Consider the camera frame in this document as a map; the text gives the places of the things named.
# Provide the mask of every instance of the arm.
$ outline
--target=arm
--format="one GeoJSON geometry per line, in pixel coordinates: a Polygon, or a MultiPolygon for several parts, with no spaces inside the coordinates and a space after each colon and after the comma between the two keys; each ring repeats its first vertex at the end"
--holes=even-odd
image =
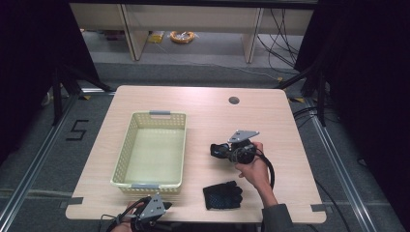
{"type": "MultiPolygon", "coordinates": [[[[253,142],[253,145],[256,146],[257,152],[261,155],[263,153],[263,144],[253,142]]],[[[241,171],[239,177],[245,177],[259,193],[264,207],[264,209],[262,209],[262,215],[265,223],[265,231],[277,232],[292,227],[292,219],[290,218],[286,205],[279,204],[272,191],[269,182],[268,167],[265,162],[256,156],[249,164],[236,163],[235,168],[241,171]]]]}

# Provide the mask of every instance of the sleeve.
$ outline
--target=sleeve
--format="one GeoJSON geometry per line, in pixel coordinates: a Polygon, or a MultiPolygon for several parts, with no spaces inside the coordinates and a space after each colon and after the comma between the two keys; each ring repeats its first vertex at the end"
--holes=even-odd
{"type": "Polygon", "coordinates": [[[281,232],[293,227],[292,218],[285,204],[262,209],[265,232],[281,232]]]}

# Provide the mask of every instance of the basket handle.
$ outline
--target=basket handle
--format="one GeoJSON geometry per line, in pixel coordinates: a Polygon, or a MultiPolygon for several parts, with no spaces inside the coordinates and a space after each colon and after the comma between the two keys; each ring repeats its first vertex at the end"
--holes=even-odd
{"type": "Polygon", "coordinates": [[[169,110],[150,110],[151,119],[171,119],[171,111],[169,110]]]}
{"type": "Polygon", "coordinates": [[[160,185],[155,185],[155,184],[139,184],[139,183],[133,183],[131,184],[132,189],[159,189],[160,185]]]}
{"type": "Polygon", "coordinates": [[[150,115],[171,115],[169,110],[150,110],[150,115]]]}

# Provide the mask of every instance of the metal bar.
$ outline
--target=metal bar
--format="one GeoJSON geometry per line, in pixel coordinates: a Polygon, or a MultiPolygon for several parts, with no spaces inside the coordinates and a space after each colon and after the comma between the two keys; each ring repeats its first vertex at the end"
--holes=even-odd
{"type": "MultiPolygon", "coordinates": [[[[307,105],[309,107],[314,106],[311,99],[307,99],[307,105]]],[[[328,134],[328,131],[325,127],[322,127],[317,117],[313,117],[313,124],[315,125],[320,139],[325,146],[326,152],[331,160],[338,179],[340,180],[341,186],[346,193],[347,199],[349,200],[353,208],[353,212],[355,213],[363,231],[377,231],[374,222],[371,219],[370,214],[368,213],[367,206],[365,205],[362,197],[360,196],[352,179],[350,178],[350,175],[347,172],[347,169],[344,166],[343,161],[341,160],[340,155],[338,154],[337,149],[332,141],[332,138],[328,134]]]]}
{"type": "Polygon", "coordinates": [[[10,197],[8,203],[2,210],[0,214],[0,231],[7,232],[12,225],[12,222],[15,219],[15,216],[17,215],[25,196],[27,195],[40,170],[42,169],[44,162],[56,141],[57,135],[60,132],[60,129],[62,129],[62,127],[64,126],[67,115],[73,108],[77,98],[78,95],[72,95],[69,97],[60,120],[56,125],[52,126],[42,147],[34,157],[29,168],[24,174],[24,177],[22,178],[13,195],[10,197]]]}

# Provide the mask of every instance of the table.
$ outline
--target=table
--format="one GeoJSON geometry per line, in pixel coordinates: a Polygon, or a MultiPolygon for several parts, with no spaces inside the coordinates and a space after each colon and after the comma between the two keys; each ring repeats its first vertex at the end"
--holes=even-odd
{"type": "Polygon", "coordinates": [[[110,178],[133,112],[170,110],[187,113],[187,139],[181,192],[161,194],[173,205],[164,221],[257,223],[262,203],[255,188],[227,159],[210,156],[212,143],[224,143],[236,130],[259,131],[253,140],[264,143],[265,154],[276,172],[275,193],[286,203],[295,223],[321,223],[325,212],[313,212],[322,204],[308,159],[287,101],[281,90],[121,86],[109,107],[89,159],[73,193],[82,203],[69,205],[71,219],[98,219],[118,215],[129,201],[146,195],[126,195],[110,184],[110,178]],[[232,104],[229,98],[239,103],[232,104]],[[241,208],[207,211],[202,189],[227,181],[243,189],[241,208]]]}

